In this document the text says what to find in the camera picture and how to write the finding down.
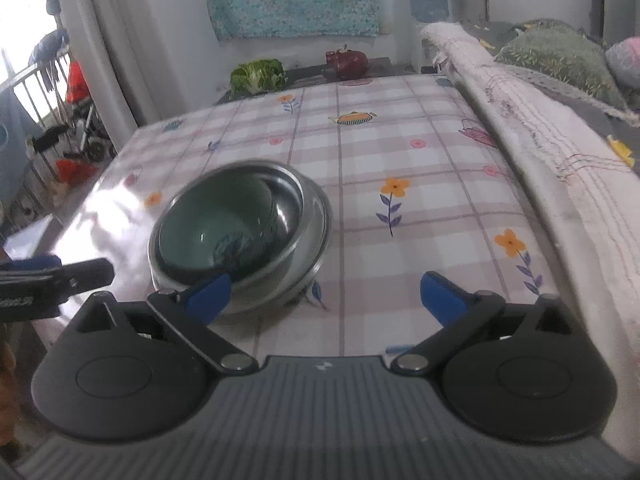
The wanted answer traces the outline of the left hand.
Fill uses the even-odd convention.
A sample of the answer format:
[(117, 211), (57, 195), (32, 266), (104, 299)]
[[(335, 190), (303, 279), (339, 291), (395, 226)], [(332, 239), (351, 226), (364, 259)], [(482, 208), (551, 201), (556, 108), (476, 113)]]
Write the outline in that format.
[(15, 358), (10, 346), (5, 342), (1, 347), (0, 384), (0, 442), (7, 445), (15, 432), (20, 402), (18, 402), (15, 380)]

